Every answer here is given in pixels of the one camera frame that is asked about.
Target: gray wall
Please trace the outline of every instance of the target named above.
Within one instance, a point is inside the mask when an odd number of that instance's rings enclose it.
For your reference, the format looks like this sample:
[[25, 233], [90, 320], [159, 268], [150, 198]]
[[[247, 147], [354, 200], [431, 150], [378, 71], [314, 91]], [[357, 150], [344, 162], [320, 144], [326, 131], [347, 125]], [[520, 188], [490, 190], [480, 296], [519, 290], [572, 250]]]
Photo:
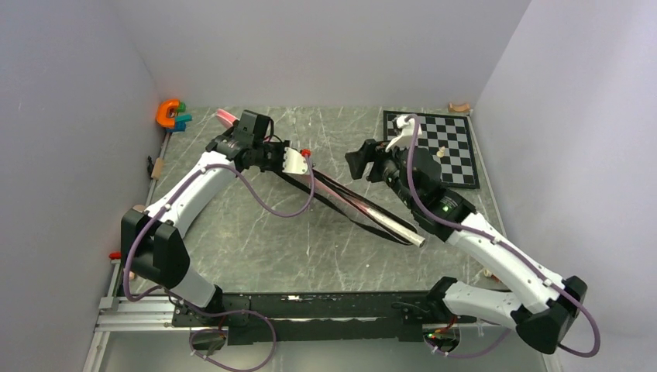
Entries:
[[474, 103], [529, 0], [114, 0], [194, 105]]
[[0, 5], [0, 370], [80, 370], [158, 95], [101, 0]]
[[655, 18], [649, 0], [534, 0], [475, 108], [509, 235], [590, 286], [602, 351], [562, 353], [566, 370], [657, 369]]

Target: silver metal tube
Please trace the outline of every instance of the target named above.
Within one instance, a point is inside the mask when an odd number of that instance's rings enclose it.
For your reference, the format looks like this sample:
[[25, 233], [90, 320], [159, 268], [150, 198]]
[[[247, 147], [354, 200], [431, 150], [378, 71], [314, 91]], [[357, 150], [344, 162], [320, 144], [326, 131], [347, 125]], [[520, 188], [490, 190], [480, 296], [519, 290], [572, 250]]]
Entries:
[[403, 236], [406, 240], [413, 243], [415, 246], [424, 246], [426, 239], [423, 236], [419, 236], [415, 232], [412, 232], [409, 229], [406, 229], [402, 225], [396, 223], [393, 219], [389, 219], [383, 213], [380, 213], [376, 209], [366, 207], [367, 212], [378, 222], [385, 225], [388, 229], [396, 232], [400, 236]]

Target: checkered board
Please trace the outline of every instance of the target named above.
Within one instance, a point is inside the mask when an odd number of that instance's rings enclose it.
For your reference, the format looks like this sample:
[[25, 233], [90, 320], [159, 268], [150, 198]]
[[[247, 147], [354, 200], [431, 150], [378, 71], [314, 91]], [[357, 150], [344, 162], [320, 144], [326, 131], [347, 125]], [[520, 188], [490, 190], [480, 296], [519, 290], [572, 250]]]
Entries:
[[[393, 121], [400, 114], [411, 112], [384, 111], [384, 140], [397, 134]], [[470, 128], [466, 118], [451, 115], [432, 115], [416, 113], [420, 118], [422, 135], [418, 146], [433, 154], [442, 168], [442, 182], [452, 188], [479, 188], [476, 164], [470, 138]], [[436, 153], [444, 146], [445, 156], [438, 158]]]

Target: tabletop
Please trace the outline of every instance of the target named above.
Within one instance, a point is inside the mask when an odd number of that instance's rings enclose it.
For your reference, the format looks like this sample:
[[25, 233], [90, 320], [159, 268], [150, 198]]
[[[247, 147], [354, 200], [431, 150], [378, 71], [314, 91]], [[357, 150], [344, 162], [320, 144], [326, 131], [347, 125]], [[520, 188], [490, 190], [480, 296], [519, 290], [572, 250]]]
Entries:
[[[174, 133], [164, 154], [154, 201], [164, 196], [196, 164], [205, 145], [225, 128], [216, 107], [192, 108], [193, 121]], [[224, 107], [239, 118], [243, 109], [266, 114], [276, 134], [295, 148], [312, 151], [315, 169], [417, 225], [384, 183], [354, 181], [344, 160], [365, 139], [383, 137], [383, 111], [444, 113], [405, 107]], [[499, 231], [489, 182], [475, 146], [480, 188], [455, 189]], [[276, 210], [298, 210], [308, 195], [255, 167], [244, 171], [258, 195]], [[199, 214], [184, 242], [199, 274], [224, 291], [402, 291], [428, 290], [443, 276], [471, 285], [497, 288], [481, 264], [420, 230], [423, 247], [403, 246], [375, 236], [314, 200], [305, 213], [282, 219], [266, 212], [239, 181], [216, 195]], [[134, 288], [148, 284], [137, 279]]]

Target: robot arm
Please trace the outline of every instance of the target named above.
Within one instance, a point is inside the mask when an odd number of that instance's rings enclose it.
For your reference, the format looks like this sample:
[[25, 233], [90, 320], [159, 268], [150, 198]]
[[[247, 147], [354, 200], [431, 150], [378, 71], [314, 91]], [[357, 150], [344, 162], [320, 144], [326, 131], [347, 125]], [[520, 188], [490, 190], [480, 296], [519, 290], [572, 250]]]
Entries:
[[144, 213], [128, 211], [121, 225], [123, 265], [139, 232], [150, 223], [138, 243], [131, 270], [205, 312], [223, 311], [221, 288], [206, 281], [192, 267], [183, 238], [201, 210], [236, 178], [233, 171], [220, 166], [238, 172], [256, 166], [261, 171], [308, 173], [305, 158], [290, 148], [289, 141], [265, 140], [271, 125], [271, 118], [245, 111], [231, 129], [206, 146], [194, 168], [172, 191], [149, 205]]
[[[410, 159], [409, 150], [401, 147], [414, 146], [408, 138], [412, 136], [409, 127], [412, 128], [414, 121], [402, 116], [395, 123], [398, 137], [390, 142], [367, 139], [359, 150], [346, 154], [352, 178], [360, 179], [367, 164], [373, 163], [366, 177], [369, 182], [384, 181], [411, 210], [420, 227], [443, 242], [466, 251], [511, 290], [499, 292], [475, 288], [455, 278], [444, 277], [427, 296], [432, 310], [475, 316], [515, 329], [536, 350], [554, 353], [579, 313], [577, 307], [555, 287], [581, 302], [586, 294], [586, 284], [578, 277], [564, 280], [534, 261], [495, 230], [470, 202], [443, 187], [440, 164], [434, 161], [428, 150], [416, 148]], [[412, 162], [413, 182], [422, 207], [411, 195], [406, 172], [408, 162]], [[436, 222], [423, 212], [423, 208], [447, 224]], [[485, 232], [491, 239], [476, 231]], [[545, 280], [528, 264], [538, 269]]]

